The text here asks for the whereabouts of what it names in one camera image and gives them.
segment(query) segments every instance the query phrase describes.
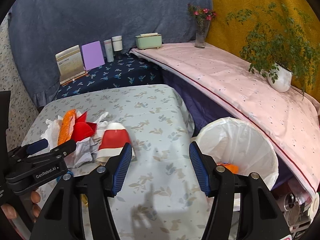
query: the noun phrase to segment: speckled wall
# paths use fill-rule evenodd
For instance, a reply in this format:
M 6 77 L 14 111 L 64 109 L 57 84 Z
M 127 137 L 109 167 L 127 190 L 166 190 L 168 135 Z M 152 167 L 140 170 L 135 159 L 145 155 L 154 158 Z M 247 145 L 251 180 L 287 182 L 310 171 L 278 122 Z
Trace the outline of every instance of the speckled wall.
M 8 150 L 21 145 L 38 111 L 32 103 L 13 61 L 8 19 L 0 25 L 0 91 L 11 90 L 9 129 L 7 130 Z

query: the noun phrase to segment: blue-gray fabric backdrop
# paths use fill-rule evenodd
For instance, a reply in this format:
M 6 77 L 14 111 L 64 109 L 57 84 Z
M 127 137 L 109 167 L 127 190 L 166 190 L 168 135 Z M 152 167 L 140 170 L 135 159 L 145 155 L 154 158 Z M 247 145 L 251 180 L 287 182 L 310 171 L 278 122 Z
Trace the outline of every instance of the blue-gray fabric backdrop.
M 55 54 L 77 44 L 122 35 L 124 49 L 135 36 L 158 32 L 163 43 L 187 42 L 195 23 L 187 4 L 212 7 L 212 0 L 16 0 L 9 36 L 21 79 L 37 107 L 59 88 Z

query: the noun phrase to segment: green tissue box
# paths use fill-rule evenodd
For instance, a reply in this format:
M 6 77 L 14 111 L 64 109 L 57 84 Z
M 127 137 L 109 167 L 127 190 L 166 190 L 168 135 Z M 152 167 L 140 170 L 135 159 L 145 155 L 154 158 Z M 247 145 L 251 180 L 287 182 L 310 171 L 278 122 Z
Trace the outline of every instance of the green tissue box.
M 146 33 L 136 36 L 138 49 L 160 48 L 162 44 L 162 35 L 158 33 Z

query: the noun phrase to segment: crumpled paper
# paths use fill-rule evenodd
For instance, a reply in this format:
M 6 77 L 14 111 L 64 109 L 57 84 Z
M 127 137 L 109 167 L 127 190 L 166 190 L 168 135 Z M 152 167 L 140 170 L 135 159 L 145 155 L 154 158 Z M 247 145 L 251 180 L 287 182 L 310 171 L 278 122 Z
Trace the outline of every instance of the crumpled paper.
M 76 150 L 64 158 L 68 168 L 78 168 L 83 163 L 92 161 L 92 154 L 96 153 L 99 148 L 100 141 L 104 132 L 107 129 L 108 121 L 103 121 L 108 115 L 108 112 L 103 113 L 94 123 L 97 124 L 97 129 L 92 137 L 88 137 L 76 143 Z M 81 116 L 78 111 L 76 113 L 77 118 Z M 47 139 L 49 143 L 49 150 L 58 146 L 59 131 L 62 125 L 62 117 L 58 116 L 58 119 L 51 121 L 47 119 L 47 130 L 40 136 L 41 139 Z

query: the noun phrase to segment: dark blue tablecloth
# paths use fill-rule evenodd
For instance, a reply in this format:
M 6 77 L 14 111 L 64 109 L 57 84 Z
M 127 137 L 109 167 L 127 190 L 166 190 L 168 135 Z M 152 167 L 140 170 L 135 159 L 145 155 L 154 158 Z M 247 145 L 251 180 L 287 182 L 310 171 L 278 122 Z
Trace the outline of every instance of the dark blue tablecloth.
M 159 66 L 132 54 L 91 69 L 88 74 L 60 86 L 56 99 L 110 88 L 163 84 Z

